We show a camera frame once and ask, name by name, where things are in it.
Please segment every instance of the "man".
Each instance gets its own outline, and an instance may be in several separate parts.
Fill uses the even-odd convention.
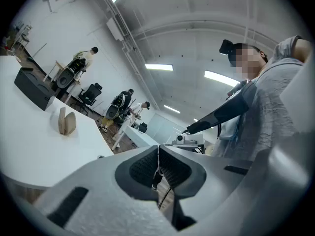
[[[130,116],[126,116],[121,128],[118,130],[118,132],[114,135],[113,140],[116,141],[119,139],[119,137],[121,136],[121,134],[125,131],[127,126],[132,126],[133,123],[136,121],[137,118],[140,118],[141,115],[140,113],[142,112],[143,109],[150,109],[150,103],[148,101],[144,102],[144,103],[137,103],[133,106],[131,106],[130,108],[128,108],[128,110],[130,111]]]
[[[77,54],[75,54],[73,56],[73,59],[77,59],[77,58],[85,58],[85,67],[84,70],[79,72],[74,78],[73,80],[69,83],[68,86],[66,86],[65,88],[61,89],[60,92],[57,94],[56,98],[61,100],[62,96],[64,95],[64,93],[67,91],[67,89],[75,82],[75,81],[79,81],[82,74],[84,72],[87,71],[87,69],[92,65],[92,61],[93,61],[93,55],[96,54],[98,52],[98,48],[97,47],[93,47],[91,48],[89,51],[84,51],[84,52],[78,52]],[[53,90],[57,90],[57,83],[55,83],[53,85]]]
[[[119,114],[122,114],[126,111],[130,101],[131,96],[133,94],[133,89],[129,89],[128,91],[122,91],[120,94],[123,94],[125,96],[125,103],[121,108],[119,108]],[[114,119],[107,119],[106,117],[103,118],[101,125],[98,127],[99,129],[103,129],[106,133],[108,132],[108,127],[111,126],[114,123]]]
[[[252,106],[240,117],[237,138],[217,140],[214,156],[253,161],[259,151],[273,147],[296,132],[279,95],[301,69],[311,51],[310,42],[299,36],[278,44],[269,61],[254,46],[233,46],[228,54],[231,65],[236,66],[245,79],[251,79],[257,91]]]

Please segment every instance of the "black speaker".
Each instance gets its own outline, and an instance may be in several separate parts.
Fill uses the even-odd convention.
[[[73,78],[74,78],[74,73],[71,72],[70,69],[66,68],[65,70],[62,71],[62,73],[57,78],[57,81],[56,81],[57,86],[60,89],[63,89],[69,85],[69,83],[73,80]]]
[[[55,92],[33,73],[33,68],[22,67],[14,80],[14,84],[25,96],[42,110],[55,99]]]

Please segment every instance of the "white desk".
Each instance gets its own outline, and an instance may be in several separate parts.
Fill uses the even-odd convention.
[[[97,156],[113,152],[95,121],[55,99],[42,111],[14,84],[21,68],[15,57],[0,57],[0,169],[17,183],[34,188],[53,186]],[[61,107],[74,112],[75,131],[58,130]]]
[[[119,139],[117,139],[117,141],[114,143],[114,145],[112,147],[112,150],[114,150],[116,148],[117,144],[122,139],[124,134],[126,134],[137,145],[138,148],[147,147],[147,146],[153,146],[153,145],[159,145],[158,142],[153,140],[147,134],[142,133],[139,130],[128,126],[126,128],[125,132],[123,132],[122,135],[119,137]]]

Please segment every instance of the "black box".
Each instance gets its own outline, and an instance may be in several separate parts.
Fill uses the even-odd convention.
[[[45,84],[35,73],[33,68],[22,67],[14,80],[14,84],[42,110],[54,101],[55,92]]]

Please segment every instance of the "ceiling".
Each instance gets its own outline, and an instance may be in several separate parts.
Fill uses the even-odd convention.
[[[280,41],[306,35],[299,17],[285,0],[117,0],[146,63],[172,64],[174,71],[149,71],[162,109],[193,122],[220,106],[231,86],[204,78],[205,70],[242,80],[227,56],[224,39],[244,41],[269,57]]]

